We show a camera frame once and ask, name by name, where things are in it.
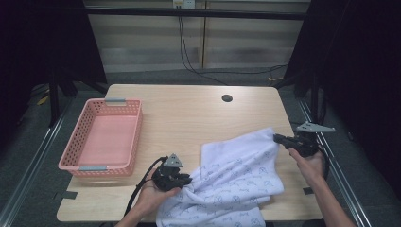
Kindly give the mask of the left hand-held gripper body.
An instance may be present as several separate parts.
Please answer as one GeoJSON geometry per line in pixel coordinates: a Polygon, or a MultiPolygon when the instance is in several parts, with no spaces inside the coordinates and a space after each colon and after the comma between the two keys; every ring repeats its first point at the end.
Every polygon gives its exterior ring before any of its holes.
{"type": "Polygon", "coordinates": [[[153,172],[151,179],[158,189],[167,192],[173,188],[182,188],[183,184],[179,179],[182,162],[175,153],[165,157],[162,163],[153,172]]]}

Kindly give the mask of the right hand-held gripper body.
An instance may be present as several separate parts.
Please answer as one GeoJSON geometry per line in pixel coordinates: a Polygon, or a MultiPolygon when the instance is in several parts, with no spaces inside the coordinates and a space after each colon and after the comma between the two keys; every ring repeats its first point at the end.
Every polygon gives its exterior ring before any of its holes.
{"type": "Polygon", "coordinates": [[[296,149],[302,157],[309,157],[318,151],[317,133],[335,131],[335,128],[306,121],[298,126],[295,135],[287,140],[293,143],[292,148],[296,149]]]}

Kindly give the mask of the white printed towel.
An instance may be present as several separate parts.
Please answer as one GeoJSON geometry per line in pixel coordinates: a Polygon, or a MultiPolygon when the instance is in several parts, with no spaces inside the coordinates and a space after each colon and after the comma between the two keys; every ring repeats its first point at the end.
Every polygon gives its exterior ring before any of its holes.
{"type": "Polygon", "coordinates": [[[284,192],[271,128],[201,147],[192,182],[162,203],[157,227],[266,227],[259,205],[284,192]]]}

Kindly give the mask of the pink perforated plastic basket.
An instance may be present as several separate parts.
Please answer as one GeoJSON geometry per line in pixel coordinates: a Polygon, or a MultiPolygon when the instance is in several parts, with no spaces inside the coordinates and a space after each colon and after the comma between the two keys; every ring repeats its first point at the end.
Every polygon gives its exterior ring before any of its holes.
{"type": "Polygon", "coordinates": [[[130,176],[142,125],[142,102],[130,98],[86,101],[59,161],[76,177],[130,176]]]}

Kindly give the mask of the person's right hand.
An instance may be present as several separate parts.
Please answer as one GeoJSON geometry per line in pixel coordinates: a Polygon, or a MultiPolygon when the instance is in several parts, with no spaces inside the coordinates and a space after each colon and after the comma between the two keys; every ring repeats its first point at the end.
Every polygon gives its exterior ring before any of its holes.
{"type": "Polygon", "coordinates": [[[288,151],[310,187],[314,188],[323,181],[323,155],[320,151],[306,158],[302,157],[294,148],[290,148],[288,151]]]}

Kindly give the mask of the person's left hand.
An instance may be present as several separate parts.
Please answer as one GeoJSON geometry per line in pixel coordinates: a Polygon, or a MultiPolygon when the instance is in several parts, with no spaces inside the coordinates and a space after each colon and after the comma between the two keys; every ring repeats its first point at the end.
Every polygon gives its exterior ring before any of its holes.
{"type": "Polygon", "coordinates": [[[160,190],[151,179],[154,170],[146,178],[146,182],[142,186],[139,198],[132,207],[131,212],[139,218],[150,215],[158,209],[158,207],[168,198],[177,195],[181,189],[175,187],[169,191],[160,190]]]}

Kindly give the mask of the black metal stand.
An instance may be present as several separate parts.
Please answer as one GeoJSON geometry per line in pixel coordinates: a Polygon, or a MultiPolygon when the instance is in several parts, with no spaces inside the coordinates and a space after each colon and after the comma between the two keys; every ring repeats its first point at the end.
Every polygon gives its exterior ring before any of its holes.
{"type": "Polygon", "coordinates": [[[61,116],[59,90],[67,97],[75,96],[78,92],[74,82],[65,73],[54,70],[49,75],[49,97],[51,118],[49,127],[53,127],[61,116]]]}
{"type": "Polygon", "coordinates": [[[325,118],[325,102],[319,101],[319,77],[313,72],[303,72],[295,83],[294,95],[305,98],[310,93],[310,117],[313,123],[322,124],[325,118]]]}

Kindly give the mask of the black curtain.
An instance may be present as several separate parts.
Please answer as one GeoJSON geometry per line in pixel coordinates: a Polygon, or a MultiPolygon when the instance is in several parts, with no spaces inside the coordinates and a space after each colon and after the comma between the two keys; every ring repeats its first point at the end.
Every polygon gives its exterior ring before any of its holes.
{"type": "Polygon", "coordinates": [[[34,86],[107,81],[84,0],[0,0],[0,149],[14,136],[34,86]]]}
{"type": "Polygon", "coordinates": [[[317,81],[401,200],[401,0],[310,0],[286,79],[317,81]]]}

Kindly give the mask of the black horizontal bar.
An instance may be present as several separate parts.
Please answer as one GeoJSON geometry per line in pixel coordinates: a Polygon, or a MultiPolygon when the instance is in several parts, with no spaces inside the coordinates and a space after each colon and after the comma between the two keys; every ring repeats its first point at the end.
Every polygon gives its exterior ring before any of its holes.
{"type": "Polygon", "coordinates": [[[220,9],[119,9],[119,8],[86,8],[88,14],[102,15],[139,15],[139,16],[177,16],[204,18],[244,18],[269,20],[303,21],[308,17],[300,12],[270,12],[220,9]]]}

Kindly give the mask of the white power outlet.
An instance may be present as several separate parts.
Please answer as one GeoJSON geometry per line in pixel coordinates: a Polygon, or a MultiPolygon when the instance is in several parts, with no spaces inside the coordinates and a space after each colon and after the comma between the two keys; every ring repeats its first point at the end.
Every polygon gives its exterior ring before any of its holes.
{"type": "Polygon", "coordinates": [[[174,9],[194,9],[196,7],[195,0],[172,0],[174,9]]]}

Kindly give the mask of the metal floor rail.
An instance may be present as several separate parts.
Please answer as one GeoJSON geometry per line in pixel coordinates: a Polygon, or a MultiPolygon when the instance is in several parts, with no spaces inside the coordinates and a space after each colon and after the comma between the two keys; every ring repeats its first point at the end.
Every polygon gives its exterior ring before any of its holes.
{"type": "Polygon", "coordinates": [[[2,211],[0,212],[0,227],[11,227],[21,209],[26,195],[35,181],[50,147],[59,134],[65,116],[68,114],[71,103],[68,102],[55,119],[51,119],[46,128],[45,135],[41,138],[40,144],[35,148],[35,153],[28,164],[25,165],[24,174],[10,194],[2,211]]]}
{"type": "Polygon", "coordinates": [[[349,216],[343,208],[342,209],[357,227],[372,227],[371,223],[366,218],[366,215],[363,212],[363,209],[361,208],[361,205],[358,202],[354,191],[351,189],[350,184],[345,178],[336,159],[336,156],[333,154],[333,151],[329,147],[322,132],[317,133],[317,142],[319,151],[323,155],[323,179],[326,181],[324,174],[328,174],[328,172],[331,172],[334,180],[336,181],[340,189],[342,196],[344,197],[348,205],[351,216],[349,216]]]}

